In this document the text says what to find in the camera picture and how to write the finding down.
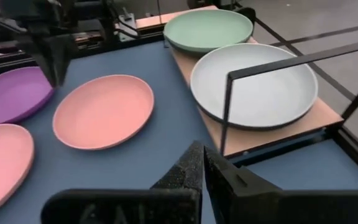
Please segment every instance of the black metal frame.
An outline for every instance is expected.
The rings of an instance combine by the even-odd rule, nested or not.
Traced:
[[[100,42],[93,42],[91,40],[81,41],[83,48],[81,48],[75,58],[87,57],[90,55],[101,54],[113,50],[125,49],[128,47],[134,47],[137,45],[148,44],[151,42],[164,40],[163,38],[163,27],[164,25],[158,25],[154,27],[148,27],[146,29],[140,30],[140,34],[142,37],[137,40],[132,40],[130,42],[122,42],[119,44],[101,44]],[[343,54],[349,54],[351,52],[358,51],[358,43],[347,45],[344,47],[339,47],[331,50],[325,50],[323,52],[318,52],[311,55],[302,55],[300,57],[291,58],[288,60],[282,60],[279,62],[269,63],[266,65],[259,65],[256,67],[245,68],[238,71],[230,72],[227,76],[226,83],[226,96],[225,96],[225,109],[224,109],[224,119],[220,120],[223,123],[223,132],[221,138],[221,149],[224,149],[224,145],[226,142],[226,133],[227,128],[229,126],[228,123],[228,115],[229,115],[229,104],[231,99],[231,91],[232,91],[232,82],[238,78],[249,77],[252,75],[257,75],[264,72],[270,72],[278,69],[288,68],[295,65],[300,65],[303,63],[315,62],[318,60],[331,58]],[[7,72],[9,70],[33,66],[36,65],[35,61],[28,55],[23,52],[15,53],[15,54],[7,54],[0,56],[0,73]],[[277,144],[281,144],[283,142],[288,142],[294,139],[298,139],[303,136],[308,136],[313,133],[318,133],[320,131],[325,131],[325,134],[322,136],[307,139],[304,141],[300,141],[298,143],[294,143],[287,147],[282,147],[280,149],[276,149],[271,152],[263,153],[259,156],[254,156],[250,159],[244,159],[243,161],[235,162],[236,166],[246,166],[249,164],[253,164],[262,160],[266,160],[275,156],[279,156],[281,154],[300,149],[310,144],[314,144],[320,141],[324,141],[326,139],[333,139],[337,144],[339,144],[343,150],[358,164],[358,139],[353,136],[344,126],[344,122],[350,117],[350,115],[358,108],[358,95],[352,100],[352,103],[345,110],[342,117],[344,121],[330,124],[324,128],[314,129],[305,133],[296,134],[294,136],[290,136],[288,138],[281,139],[279,141],[271,142],[268,144],[264,144],[263,146],[258,146],[252,149],[247,150],[248,153],[252,153],[254,151],[259,151],[261,149],[265,149],[270,146],[274,146]],[[232,157],[237,157],[242,155],[243,152],[238,152],[236,154],[232,154],[230,156],[226,156],[228,159]]]

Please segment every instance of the mint green plate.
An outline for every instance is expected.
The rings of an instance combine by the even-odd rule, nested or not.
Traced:
[[[208,53],[246,42],[253,25],[241,14],[226,10],[197,10],[175,17],[165,25],[164,36],[174,47]]]

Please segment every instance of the white plate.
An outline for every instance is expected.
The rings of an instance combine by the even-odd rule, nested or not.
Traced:
[[[226,77],[230,71],[295,55],[263,44],[216,49],[197,62],[190,80],[193,96],[208,115],[223,119]],[[274,128],[302,117],[317,98],[318,84],[308,65],[298,65],[234,81],[229,122],[245,128]]]

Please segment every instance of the floor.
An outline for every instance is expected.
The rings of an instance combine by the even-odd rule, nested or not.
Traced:
[[[186,0],[116,0],[136,17],[188,9]],[[254,37],[262,44],[274,44],[294,54],[358,42],[358,0],[242,0],[257,11]],[[342,113],[358,93],[358,52],[322,60],[312,65],[319,80],[319,96],[337,113]],[[358,137],[358,110],[346,122]]]

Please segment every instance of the pink plate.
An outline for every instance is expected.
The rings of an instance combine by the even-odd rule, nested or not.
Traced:
[[[0,206],[23,182],[33,158],[31,134],[15,124],[0,124]]]
[[[60,103],[53,131],[77,149],[105,149],[138,132],[154,106],[149,85],[130,75],[110,75],[85,83]]]

